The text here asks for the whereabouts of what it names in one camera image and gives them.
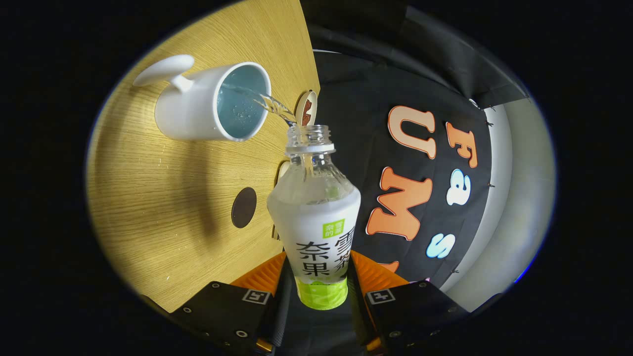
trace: round hole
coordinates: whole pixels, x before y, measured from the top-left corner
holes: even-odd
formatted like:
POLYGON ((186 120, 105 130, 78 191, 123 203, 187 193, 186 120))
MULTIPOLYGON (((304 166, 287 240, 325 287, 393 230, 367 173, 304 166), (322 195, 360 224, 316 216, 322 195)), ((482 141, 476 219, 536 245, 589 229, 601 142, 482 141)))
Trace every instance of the round hole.
POLYGON ((247 226, 257 207, 257 194, 255 189, 246 187, 240 191, 233 201, 233 209, 231 209, 231 220, 235 227, 241 229, 247 226))

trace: wooden table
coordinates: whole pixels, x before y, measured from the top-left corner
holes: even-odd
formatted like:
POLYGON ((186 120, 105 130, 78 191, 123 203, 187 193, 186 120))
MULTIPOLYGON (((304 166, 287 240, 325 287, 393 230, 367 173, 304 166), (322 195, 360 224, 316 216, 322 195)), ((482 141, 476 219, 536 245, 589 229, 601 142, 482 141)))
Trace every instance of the wooden table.
POLYGON ((108 98, 87 161, 92 221, 116 271, 168 312, 210 281, 230 283, 281 252, 266 199, 287 159, 287 125, 272 115, 245 143, 165 137, 154 121, 154 106, 167 83, 133 87, 132 81, 175 54, 195 57, 188 73, 260 63, 270 74, 273 96, 291 108, 305 91, 320 90, 299 0, 248 0, 161 43, 108 98), (238 229, 231 206, 248 186, 257 193, 257 208, 250 224, 238 229))

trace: black backdrop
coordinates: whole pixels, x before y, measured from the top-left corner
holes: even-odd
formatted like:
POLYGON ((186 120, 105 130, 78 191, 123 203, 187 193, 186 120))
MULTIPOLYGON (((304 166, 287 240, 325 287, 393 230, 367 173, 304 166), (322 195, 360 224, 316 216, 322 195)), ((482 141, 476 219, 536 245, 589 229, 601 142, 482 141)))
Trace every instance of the black backdrop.
MULTIPOLYGON (((82 172, 92 121, 120 76, 150 46, 215 6, 188 0, 22 2, 2 9, 2 57, 11 65, 0 124, 9 176, 5 347, 91 355, 210 353, 208 345, 165 323, 112 272, 86 219, 82 172)), ((596 121, 606 125, 628 115, 619 110, 627 107, 630 82, 623 49, 630 3, 424 1, 419 8, 476 39, 525 81, 551 127, 561 183, 548 238, 529 272, 460 331, 439 334, 429 351, 564 347, 588 353, 593 346, 622 352, 630 343, 624 331, 630 286, 621 276, 628 250, 613 251, 600 241, 630 230, 628 210, 613 200, 622 187, 604 176, 627 162, 618 161, 618 152, 626 152, 628 142, 599 135, 596 121)))
POLYGON ((408 281, 430 277, 441 286, 470 247, 486 206, 491 169, 486 115, 463 96, 414 73, 343 54, 315 53, 315 61, 321 84, 316 122, 330 127, 337 150, 332 160, 362 195, 353 249, 378 263, 398 261, 396 273, 408 281), (433 133, 411 122, 402 124, 411 136, 435 140, 433 160, 391 137, 387 116, 397 105, 429 111, 435 117, 433 133), (468 159, 450 147, 446 122, 473 132, 479 159, 476 168, 470 168, 468 159), (409 209, 420 221, 412 241, 380 232, 365 233, 371 211, 376 207, 386 211, 377 202, 378 196, 398 191, 379 188, 385 167, 407 179, 421 182, 429 178, 433 182, 428 202, 409 209), (446 191, 457 168, 470 177, 471 193, 465 205, 448 205, 446 191), (439 233, 454 234, 456 243, 447 257, 429 258, 426 249, 439 233))

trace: orange letter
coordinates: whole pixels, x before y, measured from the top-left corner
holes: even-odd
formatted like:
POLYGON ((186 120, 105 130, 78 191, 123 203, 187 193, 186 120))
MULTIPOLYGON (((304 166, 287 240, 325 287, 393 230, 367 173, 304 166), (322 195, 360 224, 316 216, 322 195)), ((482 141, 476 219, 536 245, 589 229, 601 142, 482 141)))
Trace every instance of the orange letter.
POLYGON ((402 121, 414 122, 418 125, 426 127, 429 132, 435 132, 435 118, 433 117, 433 114, 431 114, 430 112, 414 110, 406 106, 395 106, 389 112, 387 126, 389 128, 389 133, 391 134, 391 137, 393 137, 396 142, 403 146, 422 151, 426 153, 430 159, 435 158, 435 140, 432 138, 428 140, 423 140, 405 134, 402 131, 402 121))
POLYGON ((455 144, 459 144, 460 147, 457 149, 457 153, 463 158, 470 158, 468 165, 470 168, 475 168, 477 166, 477 148, 475 147, 475 135, 473 135, 473 132, 468 131, 467 134, 466 132, 455 129, 450 122, 447 122, 446 133, 448 134, 448 143, 451 147, 455 147, 455 144))
POLYGON ((384 191, 389 188, 398 188, 401 191, 378 197, 378 202, 393 215, 385 214, 381 208, 372 210, 365 232, 368 235, 376 232, 400 235, 411 241, 420 230, 420 221, 408 209, 429 201, 433 182, 429 178, 423 182, 412 181, 394 174, 391 167, 386 167, 382 170, 380 188, 384 191))

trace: bottle label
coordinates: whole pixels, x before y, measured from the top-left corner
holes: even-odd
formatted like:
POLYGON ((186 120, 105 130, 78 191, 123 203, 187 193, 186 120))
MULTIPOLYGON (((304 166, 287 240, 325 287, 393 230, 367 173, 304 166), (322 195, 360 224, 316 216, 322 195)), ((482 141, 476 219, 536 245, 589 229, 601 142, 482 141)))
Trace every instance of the bottle label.
POLYGON ((355 189, 347 197, 318 205, 270 206, 294 275, 303 283, 345 280, 360 207, 355 189))

